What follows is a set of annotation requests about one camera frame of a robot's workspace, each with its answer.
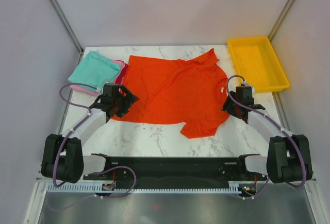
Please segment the orange t-shirt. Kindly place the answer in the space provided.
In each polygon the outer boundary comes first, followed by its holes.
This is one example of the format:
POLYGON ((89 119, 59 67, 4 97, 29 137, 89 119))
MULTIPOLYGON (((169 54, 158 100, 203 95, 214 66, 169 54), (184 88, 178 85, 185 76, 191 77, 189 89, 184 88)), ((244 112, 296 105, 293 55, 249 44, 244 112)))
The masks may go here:
POLYGON ((123 79, 139 100, 120 120, 171 125, 184 123, 189 139, 214 136, 229 114, 226 73, 213 49, 191 60, 167 60, 131 55, 123 79))

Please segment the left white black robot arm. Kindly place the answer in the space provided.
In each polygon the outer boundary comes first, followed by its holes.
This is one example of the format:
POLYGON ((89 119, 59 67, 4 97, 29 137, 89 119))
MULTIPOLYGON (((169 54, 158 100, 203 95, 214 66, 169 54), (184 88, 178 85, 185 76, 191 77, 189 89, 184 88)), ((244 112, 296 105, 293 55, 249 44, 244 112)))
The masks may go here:
POLYGON ((50 134, 45 140, 41 174, 51 178, 54 187, 77 183, 82 176, 97 174, 109 179, 113 167, 102 154, 83 155, 86 141, 116 116, 123 117, 139 100, 127 87, 106 83, 90 106, 84 106, 86 115, 61 134, 50 134))

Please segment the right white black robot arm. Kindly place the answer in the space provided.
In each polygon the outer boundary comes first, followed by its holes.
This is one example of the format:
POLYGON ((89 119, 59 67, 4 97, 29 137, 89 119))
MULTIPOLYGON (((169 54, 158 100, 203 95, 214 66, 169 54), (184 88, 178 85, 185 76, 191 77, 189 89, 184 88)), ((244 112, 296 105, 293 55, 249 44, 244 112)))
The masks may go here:
POLYGON ((222 111, 244 121, 268 142, 266 156, 240 156, 242 163, 236 166, 237 176, 246 180, 259 173, 268 176, 273 183, 300 181, 304 184, 311 180, 313 172, 308 138, 282 127, 264 106, 255 104, 251 86, 240 85, 227 93, 222 111))

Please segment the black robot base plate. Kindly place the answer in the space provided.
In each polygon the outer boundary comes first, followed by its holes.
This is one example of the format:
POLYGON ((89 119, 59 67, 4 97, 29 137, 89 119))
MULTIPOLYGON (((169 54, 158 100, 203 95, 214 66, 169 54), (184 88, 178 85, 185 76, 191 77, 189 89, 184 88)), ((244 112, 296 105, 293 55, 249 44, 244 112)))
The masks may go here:
POLYGON ((264 181, 243 168, 238 157, 106 157, 101 175, 85 180, 115 180, 125 188, 227 186, 231 181, 264 181))

